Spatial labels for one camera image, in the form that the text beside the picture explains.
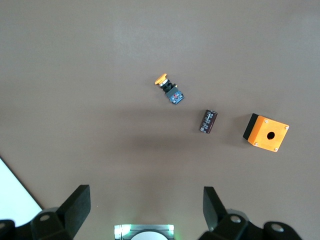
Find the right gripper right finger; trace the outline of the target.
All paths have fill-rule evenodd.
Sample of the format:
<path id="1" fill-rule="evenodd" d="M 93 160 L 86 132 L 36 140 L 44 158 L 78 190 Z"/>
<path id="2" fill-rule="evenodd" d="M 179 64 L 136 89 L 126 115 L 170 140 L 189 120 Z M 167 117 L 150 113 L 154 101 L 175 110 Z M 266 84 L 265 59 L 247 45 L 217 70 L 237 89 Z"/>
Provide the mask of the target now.
<path id="1" fill-rule="evenodd" d="M 211 186 L 203 188 L 203 215 L 208 231 L 201 240 L 300 240 L 300 235 L 283 222 L 268 221 L 262 228 L 241 211 L 227 210 Z"/>

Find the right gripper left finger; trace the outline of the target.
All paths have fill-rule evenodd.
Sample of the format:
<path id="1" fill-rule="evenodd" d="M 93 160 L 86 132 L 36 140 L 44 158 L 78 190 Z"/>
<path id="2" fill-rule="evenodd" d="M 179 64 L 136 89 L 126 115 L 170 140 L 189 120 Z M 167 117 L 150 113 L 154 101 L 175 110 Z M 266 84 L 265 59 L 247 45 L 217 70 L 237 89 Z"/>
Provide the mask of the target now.
<path id="1" fill-rule="evenodd" d="M 13 220 L 0 221 L 2 240 L 73 240 L 91 211 L 89 185 L 79 185 L 59 207 L 38 213 L 17 227 Z"/>

